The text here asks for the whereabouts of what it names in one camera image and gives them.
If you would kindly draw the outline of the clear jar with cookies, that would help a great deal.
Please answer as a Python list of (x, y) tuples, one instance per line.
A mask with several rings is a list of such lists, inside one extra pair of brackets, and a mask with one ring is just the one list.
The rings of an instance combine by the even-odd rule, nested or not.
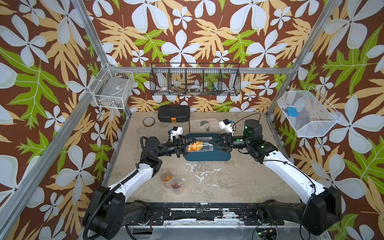
[(188, 153), (211, 152), (213, 150), (214, 147), (209, 141), (197, 141), (187, 146)]

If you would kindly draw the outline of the clear jar brown cookies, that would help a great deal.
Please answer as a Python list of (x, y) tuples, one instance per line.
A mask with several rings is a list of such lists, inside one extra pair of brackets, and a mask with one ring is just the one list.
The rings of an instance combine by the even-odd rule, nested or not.
[(180, 195), (184, 191), (184, 183), (181, 178), (175, 177), (172, 178), (171, 181), (171, 189), (175, 195)]

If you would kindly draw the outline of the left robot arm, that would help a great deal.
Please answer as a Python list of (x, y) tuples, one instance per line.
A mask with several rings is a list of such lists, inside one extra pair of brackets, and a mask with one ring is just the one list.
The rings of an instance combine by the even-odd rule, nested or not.
[(126, 202), (145, 182), (153, 178), (162, 166), (159, 157), (178, 158), (187, 154), (189, 145), (197, 140), (186, 136), (173, 137), (172, 141), (161, 143), (157, 137), (141, 137), (141, 158), (136, 168), (122, 180), (109, 187), (99, 187), (93, 193), (86, 215), (83, 219), (83, 240), (99, 237), (112, 239), (127, 224), (125, 220)]

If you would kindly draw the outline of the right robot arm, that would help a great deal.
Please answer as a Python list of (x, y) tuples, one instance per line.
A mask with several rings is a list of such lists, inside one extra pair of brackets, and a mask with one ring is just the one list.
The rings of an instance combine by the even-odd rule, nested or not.
[(277, 147), (265, 141), (258, 120), (246, 120), (241, 136), (234, 136), (234, 124), (229, 120), (221, 121), (219, 125), (225, 133), (210, 140), (214, 149), (222, 152), (245, 149), (247, 155), (277, 174), (299, 197), (299, 203), (265, 201), (262, 210), (266, 219), (298, 223), (314, 236), (321, 235), (341, 220), (340, 192), (313, 180), (285, 158)]

